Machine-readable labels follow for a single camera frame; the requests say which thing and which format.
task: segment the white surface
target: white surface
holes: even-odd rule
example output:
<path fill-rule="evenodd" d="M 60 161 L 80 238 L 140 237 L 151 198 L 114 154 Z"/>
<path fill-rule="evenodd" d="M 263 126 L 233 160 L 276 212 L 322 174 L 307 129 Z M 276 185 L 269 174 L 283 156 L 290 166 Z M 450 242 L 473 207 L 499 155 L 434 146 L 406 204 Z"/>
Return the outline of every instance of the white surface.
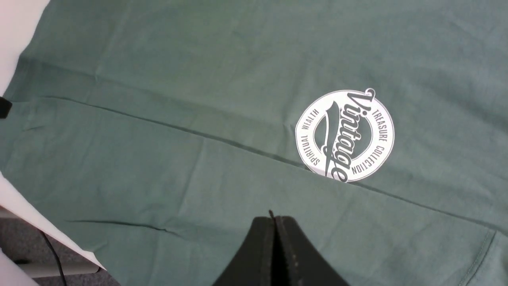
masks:
<path fill-rule="evenodd" d="M 49 0 L 0 0 L 0 95 L 3 96 L 21 52 L 30 42 Z M 0 173 L 0 206 L 29 222 L 60 243 L 103 267 L 42 216 Z"/>
<path fill-rule="evenodd" d="M 37 286 L 37 283 L 0 251 L 0 285 Z"/>

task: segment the floor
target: floor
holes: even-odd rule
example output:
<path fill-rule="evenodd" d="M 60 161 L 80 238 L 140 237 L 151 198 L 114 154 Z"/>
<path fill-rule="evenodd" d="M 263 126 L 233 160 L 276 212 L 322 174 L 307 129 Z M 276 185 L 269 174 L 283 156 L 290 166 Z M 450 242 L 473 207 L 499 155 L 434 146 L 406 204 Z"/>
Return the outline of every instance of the floor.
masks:
<path fill-rule="evenodd" d="M 49 240 L 62 263 L 86 260 L 52 238 Z M 55 264 L 53 254 L 39 231 L 20 219 L 0 219 L 0 248 L 13 261 L 29 260 L 30 262 Z M 120 285 L 108 272 L 102 270 L 94 274 L 68 275 L 66 280 L 68 286 Z M 35 281 L 41 286 L 62 285 L 60 277 L 37 278 Z"/>

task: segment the green t-shirt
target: green t-shirt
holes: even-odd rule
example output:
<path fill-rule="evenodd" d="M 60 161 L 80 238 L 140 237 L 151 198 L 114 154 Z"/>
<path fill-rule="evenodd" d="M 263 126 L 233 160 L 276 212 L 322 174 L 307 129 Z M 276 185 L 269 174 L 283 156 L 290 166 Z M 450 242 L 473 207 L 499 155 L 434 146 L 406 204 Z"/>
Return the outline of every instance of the green t-shirt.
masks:
<path fill-rule="evenodd" d="M 507 13 L 53 0 L 0 170 L 125 285 L 210 285 L 268 209 L 352 286 L 506 285 Z"/>

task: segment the white circular print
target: white circular print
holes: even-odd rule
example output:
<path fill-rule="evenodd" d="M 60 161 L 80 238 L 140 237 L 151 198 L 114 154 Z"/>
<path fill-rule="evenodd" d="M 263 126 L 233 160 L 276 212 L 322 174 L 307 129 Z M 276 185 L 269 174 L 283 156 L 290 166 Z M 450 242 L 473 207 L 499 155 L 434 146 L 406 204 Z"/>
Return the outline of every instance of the white circular print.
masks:
<path fill-rule="evenodd" d="M 302 161 L 342 182 L 376 172 L 393 148 L 395 130 L 374 89 L 335 91 L 313 102 L 295 128 Z"/>

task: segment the black cable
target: black cable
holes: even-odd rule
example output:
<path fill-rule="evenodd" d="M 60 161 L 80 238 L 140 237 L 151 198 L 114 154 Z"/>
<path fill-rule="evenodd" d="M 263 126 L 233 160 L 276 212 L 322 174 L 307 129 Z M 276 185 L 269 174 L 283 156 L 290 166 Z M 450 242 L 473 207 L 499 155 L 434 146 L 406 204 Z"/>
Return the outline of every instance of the black cable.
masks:
<path fill-rule="evenodd" d="M 58 271 L 60 272 L 60 277 L 62 278 L 63 286 L 67 286 L 67 281 L 65 280 L 64 271 L 62 269 L 62 264 L 60 263 L 60 258 L 58 258 L 58 255 L 56 254 L 55 249 L 53 248 L 53 245 L 51 245 L 51 242 L 49 241 L 48 237 L 43 231 L 40 231 L 42 236 L 44 237 L 44 240 L 46 241 L 46 244 L 49 246 L 49 249 L 51 249 L 51 252 L 53 253 L 53 256 L 55 256 L 56 264 L 58 265 Z"/>

